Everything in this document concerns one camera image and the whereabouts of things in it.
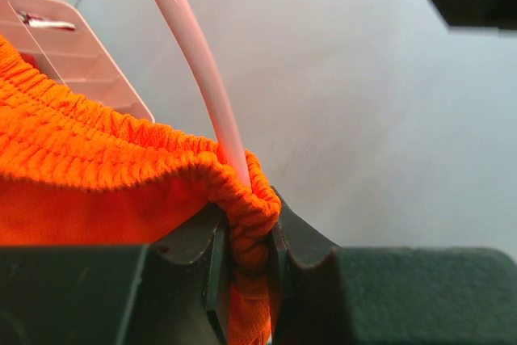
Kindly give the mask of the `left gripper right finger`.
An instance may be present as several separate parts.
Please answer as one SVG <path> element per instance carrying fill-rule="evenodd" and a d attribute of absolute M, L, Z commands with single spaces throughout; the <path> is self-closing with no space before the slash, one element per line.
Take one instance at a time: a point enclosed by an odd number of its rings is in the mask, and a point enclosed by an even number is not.
<path fill-rule="evenodd" d="M 516 265 L 479 247 L 342 247 L 287 205 L 269 236 L 275 344 L 513 344 Z"/>

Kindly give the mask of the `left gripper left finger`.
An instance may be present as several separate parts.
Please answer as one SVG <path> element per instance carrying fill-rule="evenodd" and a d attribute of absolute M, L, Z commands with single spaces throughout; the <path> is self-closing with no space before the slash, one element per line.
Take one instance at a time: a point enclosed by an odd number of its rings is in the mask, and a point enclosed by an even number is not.
<path fill-rule="evenodd" d="M 224 212 L 210 204 L 149 244 L 4 246 L 4 344 L 224 344 Z"/>

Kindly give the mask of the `orange red shorts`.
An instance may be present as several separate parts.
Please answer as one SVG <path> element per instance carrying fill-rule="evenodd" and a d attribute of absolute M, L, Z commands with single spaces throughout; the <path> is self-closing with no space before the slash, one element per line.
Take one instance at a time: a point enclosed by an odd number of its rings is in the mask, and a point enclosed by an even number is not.
<path fill-rule="evenodd" d="M 75 94 L 1 42 L 1 243 L 147 243 L 209 203 L 232 255 L 229 342 L 271 333 L 267 235 L 281 200 L 246 154 L 243 183 L 206 137 L 120 114 Z"/>

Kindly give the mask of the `pink hanger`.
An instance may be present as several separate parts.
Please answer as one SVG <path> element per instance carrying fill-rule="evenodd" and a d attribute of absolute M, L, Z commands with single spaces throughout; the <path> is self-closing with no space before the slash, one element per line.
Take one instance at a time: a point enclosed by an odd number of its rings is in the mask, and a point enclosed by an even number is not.
<path fill-rule="evenodd" d="M 200 89 L 226 162 L 251 185 L 245 150 L 229 96 L 212 51 L 188 0 L 154 0 L 174 35 Z"/>

